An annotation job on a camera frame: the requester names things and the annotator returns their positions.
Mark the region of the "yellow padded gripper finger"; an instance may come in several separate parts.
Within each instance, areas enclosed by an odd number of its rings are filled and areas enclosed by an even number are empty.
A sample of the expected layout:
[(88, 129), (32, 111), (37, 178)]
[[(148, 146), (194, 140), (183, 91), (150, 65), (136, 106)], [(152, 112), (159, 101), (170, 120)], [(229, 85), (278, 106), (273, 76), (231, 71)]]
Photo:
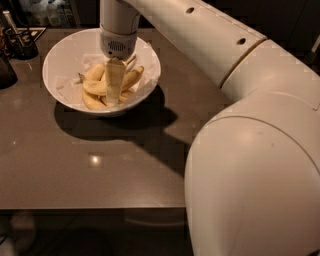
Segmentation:
[(109, 104), (117, 104), (120, 97), (126, 65), (121, 59), (112, 58), (105, 65), (106, 100)]

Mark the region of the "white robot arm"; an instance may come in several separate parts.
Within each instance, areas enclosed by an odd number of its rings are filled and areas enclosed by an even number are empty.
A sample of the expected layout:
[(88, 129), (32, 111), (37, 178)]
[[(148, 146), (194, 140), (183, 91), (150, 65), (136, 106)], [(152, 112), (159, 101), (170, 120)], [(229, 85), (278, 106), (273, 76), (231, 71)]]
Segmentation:
[(230, 100), (186, 161), (194, 256), (319, 256), (319, 76), (203, 0), (100, 0), (104, 54), (128, 57), (140, 18)]

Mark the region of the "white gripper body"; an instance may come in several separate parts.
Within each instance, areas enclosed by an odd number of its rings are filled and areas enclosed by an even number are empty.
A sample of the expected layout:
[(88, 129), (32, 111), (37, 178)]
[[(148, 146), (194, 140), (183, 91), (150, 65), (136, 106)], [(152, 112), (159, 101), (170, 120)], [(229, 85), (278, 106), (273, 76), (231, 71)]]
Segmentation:
[(121, 35), (100, 28), (100, 47), (103, 54), (108, 58), (127, 60), (132, 56), (137, 35)]

